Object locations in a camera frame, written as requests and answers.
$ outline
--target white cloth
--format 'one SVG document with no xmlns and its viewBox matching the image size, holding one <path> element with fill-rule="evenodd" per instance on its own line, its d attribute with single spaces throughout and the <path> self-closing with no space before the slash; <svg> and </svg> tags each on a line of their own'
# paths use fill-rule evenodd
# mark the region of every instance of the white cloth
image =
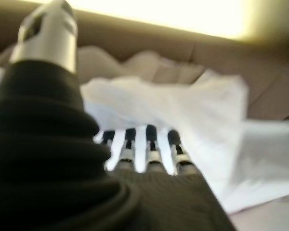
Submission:
<svg viewBox="0 0 289 231">
<path fill-rule="evenodd" d="M 124 129 L 138 127 L 136 167 L 143 170 L 141 126 L 153 124 L 160 128 L 167 171 L 173 170 L 167 128 L 175 128 L 226 212 L 289 195 L 289 122 L 243 122 L 247 87 L 238 76 L 221 78 L 206 71 L 190 86 L 157 86 L 135 77 L 94 79 L 82 85 L 81 93 L 86 112 L 102 130 L 119 129 L 109 169 L 118 158 Z"/>
</svg>

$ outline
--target beige couch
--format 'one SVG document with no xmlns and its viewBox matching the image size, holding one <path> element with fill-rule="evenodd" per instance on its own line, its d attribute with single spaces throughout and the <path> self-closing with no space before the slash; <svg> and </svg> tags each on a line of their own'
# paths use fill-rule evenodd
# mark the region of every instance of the beige couch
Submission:
<svg viewBox="0 0 289 231">
<path fill-rule="evenodd" d="M 36 7 L 34 3 L 0 0 L 0 51 L 16 42 L 21 21 Z M 77 18 L 79 46 L 101 47 L 118 60 L 154 50 L 176 61 L 241 74 L 250 87 L 250 118 L 289 119 L 289 52 L 284 49 L 264 49 L 80 11 Z"/>
</svg>

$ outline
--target prosthetic finger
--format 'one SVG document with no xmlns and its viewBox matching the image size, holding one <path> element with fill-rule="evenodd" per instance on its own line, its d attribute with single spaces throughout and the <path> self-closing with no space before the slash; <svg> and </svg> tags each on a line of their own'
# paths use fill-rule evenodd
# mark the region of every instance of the prosthetic finger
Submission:
<svg viewBox="0 0 289 231">
<path fill-rule="evenodd" d="M 148 125 L 146 128 L 146 155 L 145 155 L 146 172 L 166 173 L 163 166 L 160 150 L 158 148 L 156 127 Z"/>
<path fill-rule="evenodd" d="M 135 137 L 136 129 L 131 128 L 125 132 L 125 141 L 121 149 L 116 169 L 135 170 Z"/>
<path fill-rule="evenodd" d="M 177 131 L 168 133 L 168 141 L 171 148 L 171 157 L 175 168 L 175 175 L 199 174 L 200 171 L 193 164 L 189 154 L 184 150 Z"/>
</svg>

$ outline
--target robotic hand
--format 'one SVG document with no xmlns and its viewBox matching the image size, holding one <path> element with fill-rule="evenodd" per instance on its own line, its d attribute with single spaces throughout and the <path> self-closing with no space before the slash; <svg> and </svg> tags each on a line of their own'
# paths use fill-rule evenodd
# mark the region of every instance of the robotic hand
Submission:
<svg viewBox="0 0 289 231">
<path fill-rule="evenodd" d="M 84 112 L 76 49 L 65 0 L 21 24 L 0 83 L 0 230 L 234 230 L 197 173 L 105 171 L 111 154 L 92 141 L 99 128 Z M 147 131 L 148 164 L 161 160 L 155 133 Z M 134 132 L 126 138 L 121 161 L 131 163 Z"/>
</svg>

